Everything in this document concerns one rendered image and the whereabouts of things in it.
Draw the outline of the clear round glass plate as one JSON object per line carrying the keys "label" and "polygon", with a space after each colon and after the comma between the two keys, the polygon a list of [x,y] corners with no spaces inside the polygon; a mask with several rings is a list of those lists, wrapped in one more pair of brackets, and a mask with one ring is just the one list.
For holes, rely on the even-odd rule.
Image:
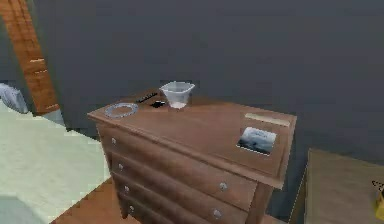
{"label": "clear round glass plate", "polygon": [[117,103],[107,107],[104,114],[113,119],[123,118],[135,114],[138,111],[138,105],[135,103]]}

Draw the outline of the white grey pillow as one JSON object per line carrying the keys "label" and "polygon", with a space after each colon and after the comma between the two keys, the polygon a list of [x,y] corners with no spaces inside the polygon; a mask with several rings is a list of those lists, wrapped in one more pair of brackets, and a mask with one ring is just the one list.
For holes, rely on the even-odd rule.
{"label": "white grey pillow", "polygon": [[10,109],[13,109],[21,114],[29,112],[22,92],[18,89],[4,83],[0,83],[0,98]]}

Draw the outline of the clear square bowl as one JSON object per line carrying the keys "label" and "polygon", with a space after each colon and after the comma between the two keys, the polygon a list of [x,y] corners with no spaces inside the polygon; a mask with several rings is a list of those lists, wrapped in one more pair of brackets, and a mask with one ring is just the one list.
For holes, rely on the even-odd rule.
{"label": "clear square bowl", "polygon": [[188,104],[189,96],[195,85],[187,82],[173,81],[160,87],[171,108],[181,109]]}

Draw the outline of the brown wooden chest of drawers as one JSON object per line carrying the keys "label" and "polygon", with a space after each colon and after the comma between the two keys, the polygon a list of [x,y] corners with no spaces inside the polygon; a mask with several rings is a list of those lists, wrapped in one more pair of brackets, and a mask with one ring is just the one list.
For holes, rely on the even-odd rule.
{"label": "brown wooden chest of drawers", "polygon": [[[149,93],[158,95],[135,101]],[[272,192],[284,185],[297,118],[194,96],[174,109],[155,89],[123,118],[89,113],[115,185],[122,216],[141,224],[262,224]],[[276,133],[269,156],[236,146],[246,127]]]}

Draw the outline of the small yellow object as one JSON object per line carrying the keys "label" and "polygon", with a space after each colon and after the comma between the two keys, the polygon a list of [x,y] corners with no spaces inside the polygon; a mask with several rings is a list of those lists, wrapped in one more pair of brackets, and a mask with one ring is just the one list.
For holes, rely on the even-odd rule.
{"label": "small yellow object", "polygon": [[381,191],[375,202],[375,216],[384,221],[384,191]]}

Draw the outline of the brown wooden room door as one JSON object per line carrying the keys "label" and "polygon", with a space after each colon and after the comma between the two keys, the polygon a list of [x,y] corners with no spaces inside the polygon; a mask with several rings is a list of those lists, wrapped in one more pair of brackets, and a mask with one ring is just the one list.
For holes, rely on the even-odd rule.
{"label": "brown wooden room door", "polygon": [[58,110],[60,106],[27,0],[0,0],[0,16],[21,67],[33,113],[44,115]]}

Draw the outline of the black remote control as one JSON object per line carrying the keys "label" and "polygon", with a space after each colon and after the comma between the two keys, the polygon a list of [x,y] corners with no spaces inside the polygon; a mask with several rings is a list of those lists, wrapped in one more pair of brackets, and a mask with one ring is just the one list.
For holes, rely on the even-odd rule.
{"label": "black remote control", "polygon": [[146,100],[148,100],[148,99],[150,99],[150,98],[152,98],[152,97],[154,97],[154,96],[156,96],[156,95],[158,95],[158,93],[156,93],[156,92],[149,93],[149,94],[147,94],[147,95],[145,95],[145,96],[143,96],[143,97],[137,99],[137,100],[135,101],[135,103],[142,103],[142,102],[144,102],[144,101],[146,101]]}

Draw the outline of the olive brown table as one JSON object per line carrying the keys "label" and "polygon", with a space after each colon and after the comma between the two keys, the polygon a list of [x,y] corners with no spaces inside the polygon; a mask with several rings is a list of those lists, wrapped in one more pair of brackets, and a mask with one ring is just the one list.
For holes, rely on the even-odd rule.
{"label": "olive brown table", "polygon": [[384,224],[384,165],[310,148],[288,224]]}

